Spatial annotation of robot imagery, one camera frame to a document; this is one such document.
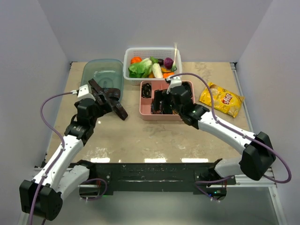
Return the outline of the dark patterned necktie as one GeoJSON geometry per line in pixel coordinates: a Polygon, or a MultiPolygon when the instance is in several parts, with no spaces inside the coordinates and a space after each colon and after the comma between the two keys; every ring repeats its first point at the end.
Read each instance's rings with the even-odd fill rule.
{"type": "Polygon", "coordinates": [[[105,96],[106,100],[110,103],[112,111],[114,111],[119,118],[125,120],[128,117],[128,113],[120,103],[120,90],[117,88],[102,88],[100,87],[94,79],[89,80],[89,85],[91,86],[91,93],[95,98],[95,94],[102,94],[105,96]]]}

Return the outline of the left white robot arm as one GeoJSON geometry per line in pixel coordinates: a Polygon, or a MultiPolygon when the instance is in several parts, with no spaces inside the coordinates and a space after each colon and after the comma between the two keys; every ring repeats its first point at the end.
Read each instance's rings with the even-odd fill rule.
{"type": "Polygon", "coordinates": [[[110,99],[102,93],[73,91],[78,101],[77,114],[71,119],[56,152],[31,180],[24,180],[19,187],[21,208],[29,215],[27,223],[33,223],[34,216],[43,221],[54,220],[59,214],[63,201],[81,184],[96,182],[103,189],[93,199],[101,198],[108,189],[108,183],[97,178],[97,172],[90,162],[78,164],[65,174],[75,155],[92,136],[97,119],[112,111],[110,99]]]}

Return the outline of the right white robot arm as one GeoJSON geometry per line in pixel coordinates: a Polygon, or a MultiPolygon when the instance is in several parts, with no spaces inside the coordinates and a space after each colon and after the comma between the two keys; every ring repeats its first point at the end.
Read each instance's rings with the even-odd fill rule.
{"type": "Polygon", "coordinates": [[[177,113],[182,121],[196,129],[208,132],[240,153],[240,157],[218,159],[201,173],[200,181],[206,184],[220,184],[225,178],[244,174],[252,180],[260,180],[276,157],[268,151],[270,138],[263,132],[254,134],[239,130],[236,126],[214,117],[208,108],[193,102],[185,86],[154,92],[154,109],[163,104],[177,113]]]}

